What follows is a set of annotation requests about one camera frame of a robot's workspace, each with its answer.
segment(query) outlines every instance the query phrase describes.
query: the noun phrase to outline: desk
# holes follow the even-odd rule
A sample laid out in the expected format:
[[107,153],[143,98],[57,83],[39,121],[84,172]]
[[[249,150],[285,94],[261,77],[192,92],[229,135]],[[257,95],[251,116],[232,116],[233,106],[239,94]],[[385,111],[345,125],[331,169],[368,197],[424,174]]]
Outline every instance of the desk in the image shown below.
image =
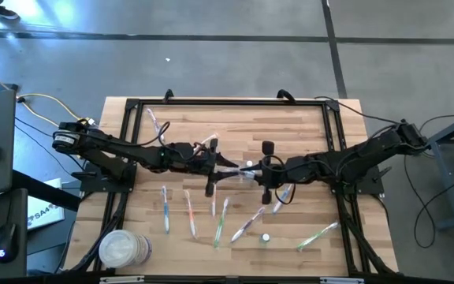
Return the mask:
[[[107,134],[120,133],[125,100],[106,98],[100,128]],[[359,100],[342,103],[361,110]],[[275,155],[283,160],[294,155],[326,151],[322,112],[305,106],[150,106],[161,122],[170,121],[166,141],[201,141],[212,133],[219,134],[219,151],[235,163],[258,161],[264,140],[275,143]],[[363,118],[341,107],[341,117],[348,146],[367,138]],[[131,137],[134,118],[129,122]],[[139,140],[155,136],[147,112],[143,112]],[[218,184],[217,217],[210,215],[209,198],[204,196],[206,178],[185,174],[153,174],[139,167],[136,184],[129,195],[124,229],[151,239],[153,254],[142,267],[117,270],[118,275],[254,275],[254,276],[344,276],[344,259],[340,230],[318,239],[304,252],[296,246],[304,239],[337,220],[337,203],[329,187],[321,182],[299,185],[292,204],[276,215],[267,210],[245,236],[229,245],[232,235],[262,205],[262,190],[255,184],[241,183],[237,177]],[[160,189],[168,189],[170,234],[166,235]],[[199,239],[190,234],[183,189],[189,189],[195,212]],[[213,248],[223,200],[229,196],[220,248]],[[106,194],[95,193],[80,205],[65,268],[79,262],[99,235]],[[380,204],[371,196],[359,196],[359,208],[367,240],[393,270],[396,260],[392,241]],[[271,241],[263,248],[259,235],[268,233]],[[360,267],[358,249],[352,241],[355,263]]]

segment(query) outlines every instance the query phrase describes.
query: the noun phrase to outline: toothbrush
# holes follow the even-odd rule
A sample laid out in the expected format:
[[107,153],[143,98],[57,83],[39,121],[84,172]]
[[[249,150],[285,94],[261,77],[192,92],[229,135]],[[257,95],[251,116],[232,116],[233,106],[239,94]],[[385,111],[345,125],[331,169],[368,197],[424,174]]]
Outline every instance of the toothbrush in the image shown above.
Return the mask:
[[[280,197],[281,200],[285,201],[285,199],[287,198],[288,194],[290,193],[290,189],[292,189],[292,187],[293,187],[293,185],[287,186],[287,188],[284,190],[283,194],[281,194],[281,197]],[[283,203],[281,203],[280,201],[278,201],[276,203],[276,205],[274,205],[273,214],[276,214],[276,212],[278,210],[280,210],[281,205],[283,205]]]
[[[154,112],[150,108],[147,108],[147,112],[150,115],[151,120],[154,122],[155,132],[158,134],[161,131],[161,126],[159,125],[157,118],[154,115]],[[161,140],[162,142],[165,143],[164,134],[161,135]]]
[[[201,142],[201,145],[204,145],[207,141],[209,141],[211,139],[214,139],[214,138],[218,138],[218,134],[217,133],[213,133],[212,135],[207,137],[205,140],[203,140],[203,142]],[[194,154],[201,149],[201,147],[202,147],[201,145],[195,146],[194,152],[193,152]]]
[[249,219],[242,227],[241,229],[239,229],[234,235],[233,235],[233,238],[230,240],[231,243],[233,243],[234,241],[236,241],[238,238],[241,237],[241,235],[244,233],[244,231],[246,229],[248,229],[249,226],[251,226],[251,224],[260,216],[262,215],[262,213],[264,213],[264,211],[266,210],[265,207],[261,207],[257,213],[255,215],[253,215],[253,217],[251,217],[251,219]]
[[224,201],[224,210],[221,211],[221,216],[220,216],[220,222],[218,224],[217,228],[217,234],[214,237],[214,243],[213,246],[215,248],[218,247],[218,242],[220,241],[220,235],[221,235],[221,229],[224,227],[224,222],[225,222],[225,214],[227,213],[227,206],[229,205],[229,198],[226,197]]
[[330,224],[328,227],[321,230],[319,233],[315,234],[313,237],[310,237],[306,241],[303,241],[302,243],[300,243],[300,245],[297,245],[297,250],[302,252],[306,245],[309,245],[312,241],[323,236],[323,234],[327,233],[329,230],[337,228],[338,225],[339,225],[338,222],[334,222],[334,223]]
[[197,238],[197,231],[195,229],[194,223],[194,211],[192,210],[192,203],[190,202],[190,193],[187,189],[184,190],[185,197],[187,197],[187,204],[188,204],[188,218],[190,219],[190,231],[192,236],[196,239]]
[[213,185],[213,196],[211,197],[211,215],[214,217],[217,210],[217,184]]
[[162,196],[164,197],[164,227],[166,228],[166,234],[169,234],[169,205],[167,204],[167,188],[162,186]]

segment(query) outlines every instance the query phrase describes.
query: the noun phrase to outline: computer mouse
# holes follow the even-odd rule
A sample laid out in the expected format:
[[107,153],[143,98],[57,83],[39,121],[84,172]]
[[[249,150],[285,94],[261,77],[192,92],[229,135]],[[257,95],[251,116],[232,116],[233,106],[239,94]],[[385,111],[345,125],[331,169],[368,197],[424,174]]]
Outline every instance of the computer mouse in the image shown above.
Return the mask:
[[8,222],[0,226],[0,263],[15,260],[18,252],[17,225]]

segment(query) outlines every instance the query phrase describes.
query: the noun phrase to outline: gray floor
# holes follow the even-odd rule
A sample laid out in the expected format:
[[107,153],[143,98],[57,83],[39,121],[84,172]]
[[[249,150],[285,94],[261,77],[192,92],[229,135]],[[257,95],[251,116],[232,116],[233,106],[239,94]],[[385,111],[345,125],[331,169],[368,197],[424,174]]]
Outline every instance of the gray floor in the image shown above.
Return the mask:
[[[319,0],[126,0],[123,5],[7,0],[6,5],[22,19],[16,24],[0,21],[0,28],[28,31],[327,34]],[[329,5],[337,36],[454,39],[454,0],[330,0]],[[339,44],[338,50],[348,98],[361,99],[366,113],[406,118],[417,125],[437,115],[454,114],[454,45]],[[178,96],[274,97],[285,88],[296,97],[338,97],[331,62],[328,43],[0,39],[0,79],[20,84],[22,93],[56,95],[78,114],[93,118],[100,117],[108,95],[163,95],[168,88]],[[33,99],[31,104],[55,121],[71,119],[52,102]],[[17,116],[54,131],[21,107]],[[431,135],[451,122],[436,121],[423,132]],[[369,133],[383,126],[379,121],[366,123]],[[26,130],[50,145],[47,137]],[[67,170],[76,170],[67,157],[56,156]],[[36,166],[38,162],[48,166]],[[383,181],[400,271],[454,280],[454,230],[438,232],[432,248],[419,248],[413,240],[413,223],[421,205],[406,182],[402,158],[384,165],[393,167]],[[409,158],[408,167],[424,200],[442,189],[433,160]],[[72,180],[20,132],[16,132],[14,168],[44,181]],[[430,210],[436,219],[449,215],[445,198]],[[422,243],[429,240],[429,229],[423,217]]]

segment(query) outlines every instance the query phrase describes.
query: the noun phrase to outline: wooden tabletop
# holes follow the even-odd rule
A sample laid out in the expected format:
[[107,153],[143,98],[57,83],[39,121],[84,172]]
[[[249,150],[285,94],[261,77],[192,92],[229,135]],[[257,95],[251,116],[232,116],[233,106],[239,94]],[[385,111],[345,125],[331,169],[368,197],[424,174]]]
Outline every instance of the wooden tabletop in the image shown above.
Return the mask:
[[[106,98],[100,128],[118,136],[124,97]],[[359,100],[342,103],[361,111]],[[170,121],[166,142],[201,141],[213,133],[219,135],[218,150],[235,163],[257,162],[262,157],[264,140],[275,143],[275,155],[283,160],[294,155],[327,151],[322,112],[312,106],[146,106],[161,124]],[[363,118],[341,107],[348,146],[367,138]],[[129,123],[127,137],[132,135]],[[155,136],[154,126],[145,111],[139,141]],[[204,196],[206,178],[186,174],[152,174],[139,167],[134,191],[129,195],[124,229],[149,237],[151,258],[141,266],[125,267],[117,274],[138,275],[263,275],[263,276],[344,276],[347,274],[343,242],[339,229],[330,231],[303,252],[296,246],[338,220],[337,203],[329,187],[321,182],[298,185],[295,198],[276,214],[273,203],[238,241],[230,244],[234,233],[262,206],[262,189],[238,177],[218,183],[217,214],[210,213],[210,198]],[[170,234],[164,228],[160,189],[168,189]],[[184,190],[189,189],[199,238],[190,232]],[[221,234],[220,247],[214,248],[214,236],[226,197],[230,204]],[[78,263],[99,235],[106,202],[105,193],[95,193],[79,208],[65,268]],[[396,260],[383,208],[371,196],[359,196],[359,208],[367,240],[389,267]],[[264,245],[260,234],[270,235]],[[360,269],[358,249],[353,241],[355,263]]]

